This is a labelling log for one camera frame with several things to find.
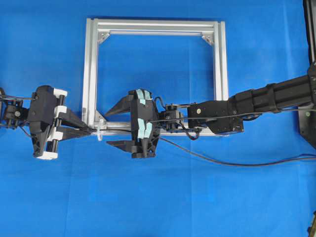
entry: blue table surface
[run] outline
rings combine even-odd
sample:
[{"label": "blue table surface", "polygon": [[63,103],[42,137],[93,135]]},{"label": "blue table surface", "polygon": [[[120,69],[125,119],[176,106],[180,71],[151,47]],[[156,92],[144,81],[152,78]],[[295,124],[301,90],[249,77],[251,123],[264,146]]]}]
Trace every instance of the blue table surface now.
[{"label": "blue table surface", "polygon": [[[18,96],[43,84],[67,90],[67,106],[80,116],[88,17],[225,21],[230,95],[304,75],[309,66],[300,0],[3,0],[0,87]],[[166,103],[213,99],[212,63],[199,37],[110,36],[100,46],[97,108],[104,113],[140,87]],[[264,115],[241,134],[170,139],[231,162],[316,154],[297,120],[296,113]],[[0,236],[307,236],[315,162],[226,167],[163,141],[155,158],[131,159],[105,143],[118,139],[129,136],[65,141],[57,160],[43,161],[20,129],[0,129]]]}]

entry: wire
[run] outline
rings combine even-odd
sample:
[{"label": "wire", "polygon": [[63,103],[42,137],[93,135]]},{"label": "wire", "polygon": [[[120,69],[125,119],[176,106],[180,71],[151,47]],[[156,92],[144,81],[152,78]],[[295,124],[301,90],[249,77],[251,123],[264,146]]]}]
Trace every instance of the wire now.
[{"label": "wire", "polygon": [[[316,112],[316,109],[290,109],[290,110],[280,110],[280,112],[290,112],[290,111],[313,111]],[[149,120],[147,122],[166,122],[166,121],[178,121],[184,119],[224,119],[224,118],[232,118],[232,117],[242,117],[246,115],[261,115],[261,114],[268,114],[273,113],[272,111],[264,111],[264,112],[251,112],[251,113],[243,113],[237,115],[225,115],[225,116],[218,116],[218,117],[183,117],[183,118],[170,118],[170,119],[159,119],[159,120]]]},{"label": "wire", "polygon": [[22,129],[22,131],[25,133],[25,135],[32,138],[32,136],[29,133],[27,133],[27,131],[23,127],[19,126],[19,128]]},{"label": "wire", "polygon": [[163,105],[163,100],[162,100],[162,98],[161,98],[160,96],[157,96],[157,97],[154,99],[155,104],[156,104],[156,100],[157,100],[157,99],[159,99],[161,106],[162,106],[164,109],[166,109],[166,106]]},{"label": "wire", "polygon": [[126,130],[126,129],[100,129],[100,131],[122,131],[122,132],[132,132],[130,130]]},{"label": "wire", "polygon": [[186,135],[187,135],[188,138],[190,138],[192,141],[195,141],[195,140],[197,140],[197,139],[199,138],[200,130],[195,130],[196,136],[194,137],[194,136],[191,136],[191,135],[189,134],[188,129],[186,129],[186,127],[183,125],[183,123],[182,123],[181,121],[179,121],[179,123],[180,123],[182,129],[184,130],[184,132],[186,133]]},{"label": "wire", "polygon": [[35,100],[34,98],[30,98],[30,97],[18,97],[18,96],[11,96],[11,95],[0,95],[0,98],[4,100],[9,100],[8,98],[16,99],[16,100]]},{"label": "wire", "polygon": [[174,142],[171,142],[165,138],[162,138],[160,137],[159,139],[165,141],[165,142],[168,142],[170,144],[172,144],[173,146],[176,146],[177,148],[193,155],[193,156],[196,156],[196,157],[199,157],[199,158],[202,158],[202,159],[205,159],[209,162],[212,162],[212,163],[216,163],[216,164],[220,164],[220,165],[226,165],[226,166],[239,166],[239,167],[260,167],[260,166],[270,166],[270,165],[276,165],[276,164],[281,164],[281,163],[287,163],[287,162],[294,162],[294,161],[300,161],[300,160],[316,160],[316,155],[313,155],[313,154],[301,154],[295,158],[290,158],[290,159],[281,159],[281,160],[278,160],[278,161],[273,161],[273,162],[268,162],[268,163],[259,163],[259,164],[241,164],[241,163],[231,163],[231,162],[225,162],[225,161],[219,161],[219,160],[216,160],[216,159],[211,159],[211,158],[207,158],[205,156],[202,156],[198,153],[195,153],[195,152],[192,152],[184,147],[181,147],[180,145],[174,143]]}]

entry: aluminum frame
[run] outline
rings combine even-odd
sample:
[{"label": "aluminum frame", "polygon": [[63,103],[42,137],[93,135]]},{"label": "aluminum frame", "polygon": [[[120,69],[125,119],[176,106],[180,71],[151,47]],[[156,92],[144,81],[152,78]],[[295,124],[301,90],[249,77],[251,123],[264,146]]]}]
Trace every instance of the aluminum frame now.
[{"label": "aluminum frame", "polygon": [[[98,48],[110,35],[200,36],[213,46],[215,100],[228,100],[225,22],[217,21],[162,21],[115,20],[87,18],[85,36],[82,121],[92,128],[130,129],[129,122],[111,122],[96,109]],[[126,134],[123,131],[102,131],[102,135]],[[161,135],[186,135],[185,132]],[[205,128],[201,136],[216,136]]]}]

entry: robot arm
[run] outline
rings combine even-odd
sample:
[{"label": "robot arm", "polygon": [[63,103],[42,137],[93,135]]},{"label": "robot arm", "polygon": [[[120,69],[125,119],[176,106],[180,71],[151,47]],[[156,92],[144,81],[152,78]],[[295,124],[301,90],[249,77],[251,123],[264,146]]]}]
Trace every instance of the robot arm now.
[{"label": "robot arm", "polygon": [[[284,108],[309,105],[314,109],[316,101],[316,66],[312,64],[308,74],[280,83],[268,84],[260,89],[251,89],[230,97],[227,101],[206,101],[187,105],[166,105],[158,112],[151,93],[146,90],[130,91],[105,116],[131,113],[131,141],[111,141],[108,144],[132,153],[133,158],[155,156],[160,129],[168,132],[183,131],[196,140],[204,127],[215,134],[244,132],[243,121],[256,119],[262,113],[279,113]],[[186,108],[184,118],[179,109]],[[185,128],[182,120],[189,121]],[[303,137],[316,148],[313,124],[315,116],[309,116],[308,128],[301,131]]]},{"label": "robot arm", "polygon": [[[66,91],[48,85],[38,87],[31,98],[8,96],[0,88],[0,126],[10,129],[28,126],[33,156],[55,159],[60,141],[87,136],[93,131],[65,106],[66,97]],[[23,108],[25,99],[31,100],[29,109]]]}]

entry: screw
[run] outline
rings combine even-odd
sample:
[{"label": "screw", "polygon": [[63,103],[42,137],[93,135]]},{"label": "screw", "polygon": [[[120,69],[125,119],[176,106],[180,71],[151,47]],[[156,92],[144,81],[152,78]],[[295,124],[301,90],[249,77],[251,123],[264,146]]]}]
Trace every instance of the screw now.
[{"label": "screw", "polygon": [[20,116],[21,116],[21,113],[20,113],[20,111],[15,111],[15,112],[14,112],[14,115],[15,115],[16,117],[20,117]]}]

